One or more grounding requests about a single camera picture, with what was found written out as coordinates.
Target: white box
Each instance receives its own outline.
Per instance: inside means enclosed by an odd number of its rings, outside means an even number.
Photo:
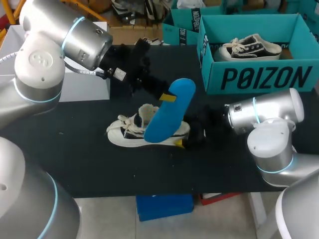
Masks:
[[[100,28],[107,29],[106,22],[95,22]],[[21,25],[13,25],[9,28],[3,44],[0,48],[0,58],[17,52],[24,43],[25,31]],[[85,69],[69,58],[65,61],[77,68]],[[0,81],[14,78],[14,58],[0,64]],[[65,77],[62,87],[60,102],[93,101],[110,99],[110,79],[103,80],[97,76],[81,75],[65,69]]]

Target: sneaker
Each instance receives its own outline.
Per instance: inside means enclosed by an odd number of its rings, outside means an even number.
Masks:
[[[132,117],[118,116],[106,130],[109,141],[121,147],[140,147],[149,144],[177,145],[181,139],[187,138],[190,131],[189,124],[182,121],[174,135],[160,143],[149,143],[144,140],[144,132],[147,125],[159,108],[150,104],[144,104],[139,112]]]
[[[263,40],[259,34],[223,44],[214,54],[214,61],[274,61],[282,49],[279,45]]]

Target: teal shoe box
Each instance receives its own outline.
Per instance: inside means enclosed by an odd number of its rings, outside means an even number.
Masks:
[[[243,10],[243,6],[247,4],[247,0],[226,1],[226,14],[292,14],[299,10],[300,0],[272,0],[265,4],[264,8],[256,10]]]
[[[316,0],[302,0],[299,13],[319,42],[319,2]]]
[[[162,24],[163,41],[169,45],[197,45],[198,33],[174,26],[171,13]]]
[[[221,6],[210,6],[203,8],[187,8],[187,9],[178,9],[177,0],[174,0],[174,3],[171,7],[171,14],[174,20],[175,26],[183,28],[186,30],[199,32],[199,23],[200,17],[202,15],[220,15],[225,14],[224,11],[224,0],[222,1]]]
[[[293,59],[214,62],[211,48],[258,33],[289,48]],[[197,43],[208,94],[311,91],[319,78],[319,44],[298,14],[202,16]]]

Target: black tabletop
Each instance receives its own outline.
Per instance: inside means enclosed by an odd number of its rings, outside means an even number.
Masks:
[[[168,82],[187,77],[196,83],[189,113],[206,104],[219,107],[252,97],[208,96],[195,47],[154,46],[149,56],[154,76]],[[73,197],[282,190],[262,179],[247,150],[246,135],[230,137],[222,148],[208,144],[191,151],[111,144],[105,131],[118,115],[132,116],[145,103],[160,105],[144,91],[127,99],[119,97],[120,90],[111,83],[111,100],[59,103],[49,113],[11,124],[0,136],[17,144]],[[306,118],[297,125],[293,144],[301,153],[319,154],[318,96],[301,96]]]

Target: floor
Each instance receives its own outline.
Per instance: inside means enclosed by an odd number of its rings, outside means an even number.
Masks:
[[[266,211],[278,193],[264,193]],[[82,212],[80,239],[255,239],[246,194],[211,205],[196,203],[190,214],[140,222],[135,197],[76,199]]]

